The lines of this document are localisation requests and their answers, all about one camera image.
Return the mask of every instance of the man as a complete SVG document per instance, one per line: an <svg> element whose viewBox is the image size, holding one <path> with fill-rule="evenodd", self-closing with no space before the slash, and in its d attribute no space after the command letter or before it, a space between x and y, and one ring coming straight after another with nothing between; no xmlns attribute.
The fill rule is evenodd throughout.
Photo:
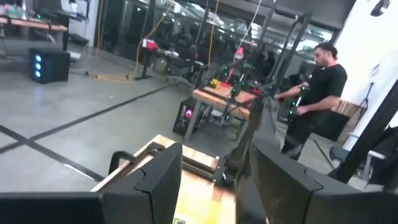
<svg viewBox="0 0 398 224"><path fill-rule="evenodd" d="M329 43L315 47L315 63L322 69L316 70L308 82L297 85L275 99L298 96L303 85L310 91L297 107L297 116L287 129L282 153L294 160L301 155L302 146L310 137L312 129L324 122L328 110L340 103L341 92L347 81L345 69L337 62L337 50Z"/></svg>

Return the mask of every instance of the concrete floor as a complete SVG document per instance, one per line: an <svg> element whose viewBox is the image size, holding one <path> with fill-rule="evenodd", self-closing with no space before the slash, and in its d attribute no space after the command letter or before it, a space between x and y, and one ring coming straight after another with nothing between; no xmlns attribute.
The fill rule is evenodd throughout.
<svg viewBox="0 0 398 224"><path fill-rule="evenodd" d="M132 72L131 61L99 55L84 56L65 83L41 85L21 66L0 67L7 71L0 73L0 192L87 191L107 175L114 151L134 153L157 134L182 141L172 127L189 92L158 78L106 82L77 71ZM282 140L283 127L279 132ZM336 144L316 135L311 138L326 154ZM236 145L214 127L200 130L186 144L210 156L224 156ZM312 140L300 162L324 174L331 171ZM353 185L361 188L364 183Z"/></svg>

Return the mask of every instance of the white wall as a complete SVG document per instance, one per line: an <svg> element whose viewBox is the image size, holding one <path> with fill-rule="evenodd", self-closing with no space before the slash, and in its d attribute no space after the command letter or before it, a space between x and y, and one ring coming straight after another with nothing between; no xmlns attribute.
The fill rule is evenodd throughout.
<svg viewBox="0 0 398 224"><path fill-rule="evenodd" d="M366 125L370 122L373 115L379 108L383 99L387 96L395 81L398 79L398 50L387 54L379 64L378 73L373 78L374 91L369 97L369 107L365 112L358 125L355 127L353 133L360 136L365 129ZM398 113L394 116L390 125L396 126L398 122ZM345 149L351 149L356 142L356 138L348 138L344 144Z"/></svg>
<svg viewBox="0 0 398 224"><path fill-rule="evenodd" d="M372 68L383 55L398 49L398 0L387 12L370 16L377 1L357 0L336 43L339 63L348 74L342 98L360 104L366 96Z"/></svg>
<svg viewBox="0 0 398 224"><path fill-rule="evenodd" d="M79 1L78 2L78 11L82 12L83 14L86 14L86 7L87 4L84 1ZM97 23L97 12L98 12L98 3L101 2L101 0L91 0L90 3L90 13L88 14L88 22L82 21L74 21L70 20L69 23L69 32L70 33L76 33L79 34L80 36L90 40L89 45L93 46L94 43L94 35L95 35L95 26ZM69 0L61 0L62 3L62 9L65 11L70 11L70 6L69 6Z"/></svg>
<svg viewBox="0 0 398 224"><path fill-rule="evenodd" d="M379 108L398 77L398 0L391 0L389 9L380 17L370 16L377 1L357 0L345 28L336 43L339 63L348 74L342 99L360 104L374 82L368 110L353 131L359 136ZM378 74L371 76L380 64ZM398 125L398 113L391 126ZM344 148L351 149L355 139L349 138Z"/></svg>

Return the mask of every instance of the desktop computer tower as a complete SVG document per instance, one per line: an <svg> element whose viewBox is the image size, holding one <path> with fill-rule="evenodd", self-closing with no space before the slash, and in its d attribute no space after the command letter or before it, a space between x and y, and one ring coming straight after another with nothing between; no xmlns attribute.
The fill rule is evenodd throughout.
<svg viewBox="0 0 398 224"><path fill-rule="evenodd" d="M173 132L181 136L184 136L187 132L189 122L193 116L193 110L197 101L192 97L183 100L180 103L180 108L178 109L177 118L174 122ZM205 106L202 104L199 110L198 119L193 127L192 134L205 122L206 118L203 115Z"/></svg>
<svg viewBox="0 0 398 224"><path fill-rule="evenodd" d="M70 54L61 49L29 49L29 77L41 84L67 82L70 66Z"/></svg>

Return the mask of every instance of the tripod stand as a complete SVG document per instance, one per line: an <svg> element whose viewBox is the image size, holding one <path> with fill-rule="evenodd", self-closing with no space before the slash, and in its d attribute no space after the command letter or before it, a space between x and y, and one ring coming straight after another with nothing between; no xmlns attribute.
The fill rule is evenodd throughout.
<svg viewBox="0 0 398 224"><path fill-rule="evenodd" d="M365 112L368 110L368 106L369 106L369 95L371 93L372 87L374 85L374 82L370 83L370 87L368 92L366 93L365 99L363 99L363 101L361 102L361 104L359 104L359 107L355 109L354 113L350 116L350 118L352 116L354 116L356 114L356 112L360 109L361 111L359 112L359 117L358 120L355 123L355 126L359 123L359 121L361 120L361 118L363 117L363 115L365 114Z"/></svg>

